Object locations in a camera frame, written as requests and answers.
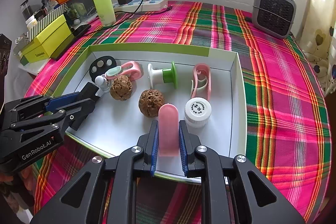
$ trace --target floral curtain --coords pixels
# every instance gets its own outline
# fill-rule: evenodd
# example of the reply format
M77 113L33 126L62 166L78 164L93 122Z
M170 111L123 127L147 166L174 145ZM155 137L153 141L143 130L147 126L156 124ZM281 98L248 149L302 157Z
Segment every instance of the floral curtain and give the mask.
M336 0L310 0L300 47L326 96L336 88Z

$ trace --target silver screw head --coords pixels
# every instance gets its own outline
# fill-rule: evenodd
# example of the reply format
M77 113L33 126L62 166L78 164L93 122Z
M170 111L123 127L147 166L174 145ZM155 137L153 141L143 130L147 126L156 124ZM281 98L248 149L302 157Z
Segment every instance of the silver screw head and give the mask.
M239 162L246 162L246 157L244 155L238 155L236 160Z
M103 159L102 159L101 156L95 156L95 157L92 158L92 162L93 162L94 164L98 164L98 163L100 163L102 160L103 160Z
M103 67L103 65L104 65L104 62L103 62L102 60L99 60L99 61L97 62L97 66L98 66L99 68Z
M197 151L198 152L205 152L207 150L208 150L208 148L206 146L204 146L204 145L197 146Z
M133 146L131 148L131 150L132 150L133 153L139 153L139 152L141 152L142 148L140 146L136 145L136 146Z

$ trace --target power strip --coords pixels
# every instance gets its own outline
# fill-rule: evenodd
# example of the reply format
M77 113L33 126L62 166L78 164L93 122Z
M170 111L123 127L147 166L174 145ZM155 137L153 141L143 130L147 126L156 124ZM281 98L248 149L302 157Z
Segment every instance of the power strip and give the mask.
M115 12L134 12L139 6L141 0L133 0L128 4L119 5L118 3L113 4L113 9ZM149 12L149 11L161 11L168 7L168 0L147 0L144 1L138 12Z

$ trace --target space heater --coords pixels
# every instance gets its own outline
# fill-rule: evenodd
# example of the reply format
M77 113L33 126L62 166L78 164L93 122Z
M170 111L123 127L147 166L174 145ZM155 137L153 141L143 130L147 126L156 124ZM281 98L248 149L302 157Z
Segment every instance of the space heater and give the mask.
M294 0L254 0L252 23L274 37L287 38L294 21Z

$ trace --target plaid bedspread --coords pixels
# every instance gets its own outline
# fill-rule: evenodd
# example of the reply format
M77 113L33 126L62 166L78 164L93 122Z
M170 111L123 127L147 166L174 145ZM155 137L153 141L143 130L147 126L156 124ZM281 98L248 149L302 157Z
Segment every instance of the plaid bedspread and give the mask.
M26 96L51 95L92 44L162 42L238 52L247 102L246 155L312 222L327 187L331 140L320 87L298 45L291 37L279 40L257 30L244 19L251 14L241 10L193 2L169 5L172 9L161 15L133 16L77 41L59 61L48 62ZM96 20L91 31L100 28ZM67 137L63 147L37 162L35 212L92 157ZM141 179L137 193L137 223L201 223L200 186Z

